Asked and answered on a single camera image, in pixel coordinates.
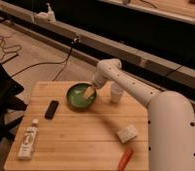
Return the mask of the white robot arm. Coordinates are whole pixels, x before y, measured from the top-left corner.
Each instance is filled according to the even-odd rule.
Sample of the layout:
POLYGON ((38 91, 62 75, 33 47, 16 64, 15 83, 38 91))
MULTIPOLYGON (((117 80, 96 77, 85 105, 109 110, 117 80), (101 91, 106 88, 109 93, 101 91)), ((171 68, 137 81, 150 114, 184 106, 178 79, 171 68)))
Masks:
POLYGON ((97 63, 91 84, 113 81, 148 112, 150 171, 195 171, 195 114, 191 102, 175 91, 159 91, 121 70, 119 59, 97 63))

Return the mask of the yellowish foam-tipped end effector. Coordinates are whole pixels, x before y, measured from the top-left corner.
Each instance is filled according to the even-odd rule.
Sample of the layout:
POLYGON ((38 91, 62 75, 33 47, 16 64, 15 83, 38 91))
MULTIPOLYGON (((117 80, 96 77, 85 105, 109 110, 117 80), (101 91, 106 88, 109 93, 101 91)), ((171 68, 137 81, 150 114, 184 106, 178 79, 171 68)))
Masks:
POLYGON ((95 93, 95 88, 92 87, 92 86, 89 86, 89 87, 85 90, 85 92, 84 92, 84 94, 83 94, 83 97, 84 97, 85 99, 88 99, 88 98, 89 98, 90 96, 92 96, 94 93, 95 93))

